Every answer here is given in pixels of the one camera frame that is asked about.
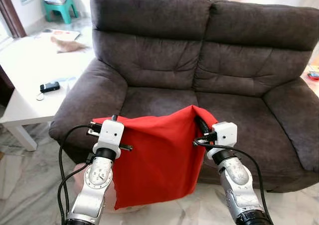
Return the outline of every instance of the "red towel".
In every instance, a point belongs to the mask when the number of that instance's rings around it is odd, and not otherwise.
[[[134,148],[122,150],[114,163],[115,209],[174,200],[194,191],[205,153],[192,144],[202,136],[194,121],[197,115],[210,128],[217,123],[211,113],[196,106],[167,116],[118,117],[125,126],[121,143]]]

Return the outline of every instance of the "black cable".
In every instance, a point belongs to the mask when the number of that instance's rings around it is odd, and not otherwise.
[[[83,169],[85,169],[89,164],[86,163],[83,167],[79,168],[78,170],[74,171],[73,173],[69,174],[68,176],[66,176],[62,182],[59,185],[58,188],[58,204],[59,204],[59,208],[60,208],[60,212],[61,212],[61,225],[64,225],[65,222],[65,218],[64,218],[64,211],[63,211],[63,206],[62,206],[62,201],[61,201],[61,190],[62,187],[66,184],[66,181],[71,178],[73,175],[75,175],[76,173],[82,171]]]
[[[230,149],[230,150],[234,150],[234,151],[238,151],[244,155],[246,155],[251,161],[253,161],[253,163],[255,164],[255,167],[257,169],[257,174],[258,174],[258,179],[259,179],[259,188],[260,188],[260,195],[261,195],[261,200],[262,200],[262,203],[263,203],[263,207],[264,207],[264,210],[265,210],[265,213],[270,221],[270,223],[272,225],[273,224],[273,221],[271,220],[270,218],[270,215],[269,215],[269,212],[268,212],[268,208],[267,208],[267,205],[266,205],[266,200],[265,200],[265,194],[264,194],[264,185],[263,185],[263,177],[261,175],[261,171],[259,169],[259,165],[258,163],[254,160],[253,157],[251,157],[249,154],[247,154],[246,152],[240,150],[240,149],[236,149],[234,147],[230,147],[230,146],[224,146],[224,145],[210,145],[210,144],[205,144],[205,143],[201,143],[199,142],[201,138],[196,138],[194,141],[196,144],[198,145],[202,145],[202,146],[205,146],[207,148],[220,148],[220,149]]]
[[[62,143],[61,143],[61,146],[59,149],[59,166],[60,166],[60,173],[61,173],[62,180],[64,180],[64,178],[65,178],[63,164],[62,164],[62,150],[63,150],[64,143],[65,143],[67,137],[70,135],[70,133],[72,133],[74,130],[76,130],[78,128],[83,128],[83,127],[88,127],[88,125],[78,125],[76,127],[73,127],[72,129],[70,129],[66,133],[64,139],[62,140]],[[70,209],[70,205],[69,205],[69,196],[68,196],[68,190],[67,190],[66,184],[63,185],[63,189],[64,189],[64,195],[65,195],[66,213],[68,213],[69,209]]]

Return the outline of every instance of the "green chair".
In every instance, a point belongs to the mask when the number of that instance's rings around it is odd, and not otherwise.
[[[46,20],[47,21],[52,21],[51,19],[51,11],[59,11],[62,15],[62,18],[66,24],[71,23],[71,16],[69,13],[70,6],[73,9],[75,17],[78,17],[78,12],[75,8],[73,0],[66,0],[66,2],[63,5],[54,5],[54,4],[47,4],[44,2],[44,7],[46,11]]]

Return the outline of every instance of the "sofa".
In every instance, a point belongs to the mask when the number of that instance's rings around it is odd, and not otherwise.
[[[49,134],[92,118],[168,115],[189,105],[238,126],[236,147],[259,163],[269,192],[319,181],[319,99],[300,78],[319,38],[319,10],[226,0],[91,0],[96,58]],[[86,129],[64,150],[85,161]],[[254,187],[257,171],[250,169]],[[199,182],[219,184],[204,159]]]

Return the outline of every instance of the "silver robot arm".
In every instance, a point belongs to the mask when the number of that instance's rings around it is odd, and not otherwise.
[[[214,132],[209,132],[202,119],[197,119],[204,137],[199,142],[213,141],[216,145],[233,147],[237,142],[237,125],[221,122],[213,125]],[[237,225],[271,225],[253,190],[250,171],[228,149],[207,149],[207,158],[218,166],[221,185],[226,195],[227,207]]]
[[[83,188],[67,215],[66,225],[98,225],[100,222],[104,194],[113,178],[114,160],[120,157],[120,148],[132,150],[130,146],[120,145],[124,125],[116,118],[113,116],[102,125],[90,124],[88,134],[99,137],[93,147],[95,158],[84,173]]]

